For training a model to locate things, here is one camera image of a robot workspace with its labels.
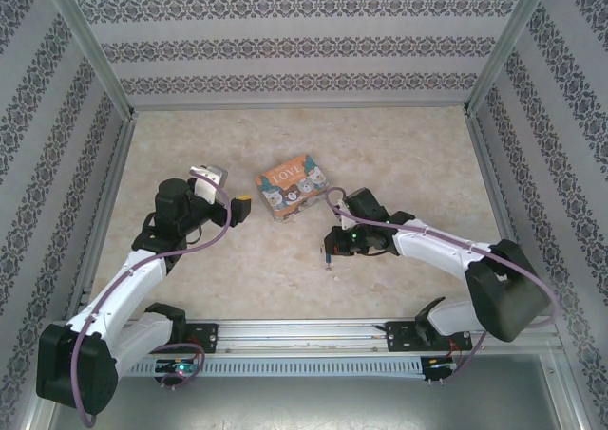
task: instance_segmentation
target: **wire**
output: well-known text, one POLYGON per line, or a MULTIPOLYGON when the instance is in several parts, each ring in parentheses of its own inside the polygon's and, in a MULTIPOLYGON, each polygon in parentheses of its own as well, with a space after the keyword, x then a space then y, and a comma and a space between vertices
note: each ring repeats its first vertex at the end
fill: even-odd
MULTIPOLYGON (((560 312, 560 302, 558 301, 557 295, 555 295, 555 293, 547 285, 545 285, 538 276, 534 275, 530 271, 527 271, 523 267, 518 266, 517 264, 515 264, 511 261, 508 261, 508 260, 498 256, 497 254, 494 254, 493 252, 487 252, 485 250, 479 249, 479 248, 474 247, 461 240, 457 240, 456 238, 452 238, 448 235, 434 231, 434 230, 430 229, 429 227, 419 228, 418 226, 407 226, 407 225, 403 225, 403 224, 381 223, 379 221, 371 221, 370 219, 360 218, 358 216, 351 215, 348 212, 344 212, 343 210, 340 210, 340 208, 338 206, 332 204, 332 202, 330 201, 330 194, 333 193, 334 191, 340 192, 342 194, 343 199, 346 197, 346 191, 344 191, 344 188, 334 186, 332 188, 329 188, 327 190, 327 192, 325 193, 325 201, 328 203, 330 208, 337 215, 345 216, 346 218, 352 219, 353 221, 356 221, 357 223, 367 224, 369 226, 377 226, 379 228, 391 228, 391 229, 397 229, 400 231, 409 231, 412 233, 430 235, 432 237, 439 238, 440 240, 443 240, 446 243, 450 243, 459 248, 462 248, 463 250, 475 252, 477 254, 487 257, 488 259, 492 259, 494 262, 498 262, 499 264, 502 264, 502 265, 508 267, 509 269, 516 271, 517 273, 525 276, 527 279, 532 281, 532 283, 534 283, 536 286, 538 286, 539 288, 542 289, 542 291, 547 295, 547 297, 549 297, 549 300, 551 301, 551 304, 552 304, 552 312, 551 312, 551 315, 549 315, 549 317, 547 317, 547 319, 540 321, 538 323, 529 324, 528 327, 532 327, 532 328, 544 327, 549 324, 553 324, 555 322, 556 318, 558 317, 558 314, 560 312)), ((455 376, 456 372, 464 369, 468 365, 468 363, 470 362, 472 357, 475 355, 475 353, 481 347, 482 342, 484 341, 486 335, 487 335, 487 331, 482 333, 482 336, 480 337, 479 341, 477 342, 477 345, 475 345, 473 347, 473 349, 471 349, 468 356, 466 356, 466 359, 460 365, 458 365, 458 368, 454 371, 454 373, 452 373, 449 376, 449 378, 453 378, 455 376)))
POLYGON ((186 242, 186 245, 195 245, 199 243, 200 238, 202 237, 202 227, 199 226, 199 238, 197 238, 194 242, 186 242))
POLYGON ((479 350, 480 347, 482 347, 482 343, 484 342, 486 335, 487 335, 487 331, 482 333, 482 336, 479 337, 479 340, 477 341, 477 343, 475 344, 473 349, 471 349, 471 352, 468 353, 468 356, 465 357, 465 360, 458 363, 456 369, 452 372, 452 374, 444 379, 444 383, 449 383, 450 381, 452 381, 454 379, 455 376, 457 376, 462 370, 465 369, 465 367, 468 365, 468 363, 471 362, 471 359, 473 359, 473 356, 475 355, 475 353, 479 350))
POLYGON ((387 251, 383 250, 381 252, 373 252, 373 253, 362 252, 361 255, 367 256, 367 257, 375 257, 375 256, 381 256, 382 254, 386 254, 386 253, 387 253, 387 251))
MULTIPOLYGON (((202 345, 200 344, 200 340, 197 337, 195 337, 194 335, 191 335, 190 337, 188 337, 186 339, 186 342, 192 342, 192 343, 194 343, 194 344, 199 345, 200 347, 202 347, 202 345)), ((192 356, 192 359, 190 359, 190 360, 194 361, 197 357, 199 357, 199 353, 195 352, 194 356, 192 356)))
POLYGON ((217 183, 215 183, 212 179, 202 176, 200 174, 197 174, 195 171, 190 171, 190 175, 192 177, 202 179, 203 181, 205 181, 205 182, 209 183, 211 186, 213 186, 216 189, 216 191, 218 191, 219 195, 224 200, 224 204, 226 207, 226 222, 225 222, 223 228, 221 229, 221 231, 219 231, 218 235, 216 235, 213 239, 209 240, 208 242, 203 243, 202 245, 198 245, 197 247, 191 248, 191 249, 178 250, 176 252, 162 252, 160 254, 155 254, 153 256, 147 257, 143 261, 138 262, 131 269, 129 269, 128 271, 125 271, 121 276, 118 277, 118 279, 114 283, 112 283, 110 285, 110 287, 104 292, 104 294, 101 296, 101 298, 97 302, 97 305, 90 312, 89 316, 86 318, 83 328, 81 329, 80 333, 78 334, 78 337, 76 338, 76 343, 74 344, 74 349, 72 351, 71 365, 69 367, 69 375, 70 375, 70 381, 71 381, 71 385, 72 385, 72 395, 74 396, 74 404, 76 406, 76 410, 78 411, 78 415, 80 416, 80 419, 86 428, 93 428, 93 425, 95 425, 95 416, 91 416, 91 419, 89 419, 88 416, 86 415, 85 406, 83 405, 83 398, 80 393, 80 386, 78 385, 78 355, 80 354, 80 349, 83 344, 83 340, 85 339, 86 332, 88 331, 88 328, 91 326, 91 324, 93 324, 93 322, 95 321, 96 315, 99 315, 99 311, 102 308, 102 306, 104 305, 104 302, 112 294, 112 292, 114 292, 116 290, 116 288, 119 287, 120 284, 133 273, 133 271, 136 271, 141 266, 144 266, 145 264, 148 264, 156 259, 176 256, 179 254, 188 254, 190 252, 199 252, 200 250, 204 250, 207 247, 211 247, 212 245, 215 245, 222 237, 224 237, 224 235, 226 234, 226 231, 228 231, 228 228, 230 227, 230 220, 232 219, 232 211, 230 210, 230 199, 228 198, 228 196, 226 195, 224 190, 222 190, 221 187, 217 183))
POLYGON ((449 357, 455 351, 458 351, 460 353, 460 355, 458 356, 458 362, 460 362, 463 359, 463 351, 459 348, 458 345, 456 345, 456 343, 451 338, 448 338, 448 340, 449 340, 449 352, 448 352, 448 354, 446 354, 446 357, 449 357))

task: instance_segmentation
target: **white object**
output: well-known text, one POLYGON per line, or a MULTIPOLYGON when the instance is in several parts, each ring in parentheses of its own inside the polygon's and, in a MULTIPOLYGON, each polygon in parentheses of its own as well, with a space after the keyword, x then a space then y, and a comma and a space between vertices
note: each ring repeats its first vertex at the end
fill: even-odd
MULTIPOLYGON (((344 199, 338 200, 338 209, 340 209, 342 212, 346 212, 347 214, 351 214, 351 211, 349 210, 349 206, 346 205, 346 202, 344 202, 344 199)), ((347 229, 350 229, 351 227, 353 227, 357 224, 357 222, 354 219, 348 218, 348 217, 342 216, 342 215, 340 216, 340 223, 342 224, 342 229, 344 231, 346 231, 347 229)))
MULTIPOLYGON (((214 183, 217 183, 219 186, 221 185, 221 171, 218 169, 216 171, 212 166, 209 167, 195 167, 192 166, 190 168, 191 171, 196 172, 197 174, 207 177, 210 180, 213 180, 214 183)), ((216 201, 216 189, 211 186, 210 183, 203 181, 201 178, 197 178, 197 181, 194 185, 194 195, 198 197, 202 197, 210 204, 213 204, 216 201)))
MULTIPOLYGON (((475 247, 486 252, 490 251, 489 244, 487 243, 471 242, 455 235, 444 233, 443 231, 431 228, 419 219, 412 219, 406 222, 404 226, 433 230, 455 240, 460 240, 471 248, 475 247)), ((463 250, 429 234, 399 231, 392 239, 397 251, 402 256, 415 257, 416 259, 425 261, 431 266, 454 275, 463 282, 466 282, 465 271, 468 269, 468 265, 471 262, 480 261, 484 258, 481 254, 473 252, 471 249, 463 250)), ((461 300, 446 299, 442 301, 428 313, 428 321, 444 336, 452 335, 455 332, 484 330, 484 327, 475 315, 475 309, 473 308, 470 296, 461 300)))

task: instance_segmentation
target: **black motor joint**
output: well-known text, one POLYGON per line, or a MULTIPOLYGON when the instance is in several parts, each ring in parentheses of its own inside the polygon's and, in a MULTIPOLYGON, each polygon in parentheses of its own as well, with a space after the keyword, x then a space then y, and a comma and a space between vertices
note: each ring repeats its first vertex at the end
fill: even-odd
MULTIPOLYGON (((186 237, 211 220, 218 226, 226 224, 227 210, 221 202, 213 204, 194 194, 197 179, 188 181, 170 178, 159 185, 154 198, 155 212, 148 214, 142 232, 131 249, 142 249, 159 254, 186 249, 186 237)), ((251 199, 233 198, 230 202, 232 217, 230 226, 235 227, 251 213, 251 199)), ((179 255, 165 258, 167 273, 180 259, 179 255)))
MULTIPOLYGON (((389 215, 367 188, 361 188, 346 196, 344 203, 352 215, 370 221, 405 224, 415 218, 414 215, 405 212, 396 212, 389 215)), ((325 251, 338 256, 353 256, 357 253, 369 254, 370 249, 398 254, 392 241, 395 234, 397 234, 396 229, 380 228, 367 224, 356 224, 346 230, 342 229, 341 226, 332 226, 332 231, 325 237, 325 251)))

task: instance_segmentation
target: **metal bracket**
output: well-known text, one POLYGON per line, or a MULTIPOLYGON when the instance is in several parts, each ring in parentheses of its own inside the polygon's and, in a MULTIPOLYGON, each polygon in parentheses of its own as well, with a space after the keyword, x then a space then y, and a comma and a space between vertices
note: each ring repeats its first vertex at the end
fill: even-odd
POLYGON ((437 335, 431 346, 427 346, 416 333, 414 321, 388 321, 386 323, 389 352, 448 352, 451 339, 462 351, 473 348, 468 332, 454 333, 450 337, 437 335))
POLYGON ((218 327, 217 324, 188 323, 186 325, 186 340, 194 338, 200 342, 205 354, 215 354, 218 346, 218 327))

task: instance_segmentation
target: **metal bar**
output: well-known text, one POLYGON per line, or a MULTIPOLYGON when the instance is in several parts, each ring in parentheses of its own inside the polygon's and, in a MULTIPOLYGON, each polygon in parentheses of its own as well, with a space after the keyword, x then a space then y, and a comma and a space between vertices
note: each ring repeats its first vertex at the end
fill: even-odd
POLYGON ((462 101, 360 101, 360 102, 272 102, 272 103, 176 103, 136 104, 138 112, 171 110, 232 110, 232 109, 322 109, 322 108, 377 108, 377 107, 450 107, 462 101))
POLYGON ((105 235, 107 234, 107 228, 110 224, 112 210, 114 210, 114 202, 116 201, 116 195, 118 194, 121 185, 124 164, 126 163, 126 157, 129 153, 133 131, 135 130, 135 123, 136 121, 134 119, 127 122, 121 133, 121 137, 119 138, 118 150, 116 151, 116 156, 114 157, 109 173, 109 181, 104 190, 98 214, 93 222, 93 230, 91 231, 90 237, 91 242, 86 250, 83 266, 76 281, 72 300, 69 303, 67 311, 68 319, 77 314, 81 309, 84 299, 86 305, 86 302, 90 297, 93 279, 95 278, 97 266, 102 256, 102 250, 104 249, 105 235))
POLYGON ((473 143, 473 150, 479 163, 480 171, 482 172, 482 178, 484 179, 485 191, 487 192, 487 198, 490 201, 492 212, 494 213, 494 219, 496 219, 496 225, 498 226, 498 232, 501 238, 508 238, 515 240, 515 234, 509 221, 508 212, 504 204, 501 190, 494 173, 492 161, 485 148, 482 140, 482 133, 480 130, 479 122, 474 115, 469 115, 465 112, 465 121, 468 128, 468 134, 471 137, 473 143))
POLYGON ((50 428, 57 403, 43 400, 36 395, 35 387, 30 389, 26 414, 15 428, 19 430, 40 430, 50 428))
MULTIPOLYGON (((398 318, 411 321, 411 318, 398 318)), ((386 334, 376 328, 385 319, 357 320, 191 320, 193 324, 218 324, 217 349, 210 358, 345 358, 437 356, 436 351, 389 352, 386 334)), ((472 342, 480 333, 471 333, 472 342)), ((561 353, 563 346, 555 326, 524 330, 511 343, 488 336, 478 355, 561 353)), ((150 359, 172 358, 153 354, 150 359)))
POLYGON ((542 354, 539 359, 560 428, 590 429, 565 353, 542 354))
POLYGON ((123 119, 132 107, 76 0, 53 0, 123 119))
POLYGON ((466 101, 468 113, 474 113, 479 109, 539 1, 541 0, 520 0, 518 2, 466 101))

